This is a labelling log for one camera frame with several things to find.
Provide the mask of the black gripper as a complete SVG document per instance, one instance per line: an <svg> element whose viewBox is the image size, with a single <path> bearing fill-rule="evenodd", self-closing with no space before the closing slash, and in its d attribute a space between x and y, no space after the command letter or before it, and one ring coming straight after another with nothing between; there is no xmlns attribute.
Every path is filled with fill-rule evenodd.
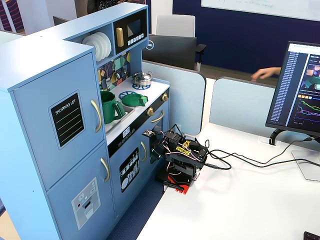
<svg viewBox="0 0 320 240"><path fill-rule="evenodd" d="M169 137L152 136L149 140L150 163L166 161L166 153L173 152L173 142Z"/></svg>

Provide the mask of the person's hand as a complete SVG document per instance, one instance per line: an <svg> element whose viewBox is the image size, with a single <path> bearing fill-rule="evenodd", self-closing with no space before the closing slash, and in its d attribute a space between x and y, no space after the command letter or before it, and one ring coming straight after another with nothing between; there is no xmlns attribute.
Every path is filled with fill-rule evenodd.
<svg viewBox="0 0 320 240"><path fill-rule="evenodd" d="M265 79L273 75L273 68L261 68L251 75L251 81L256 82L258 79Z"/></svg>

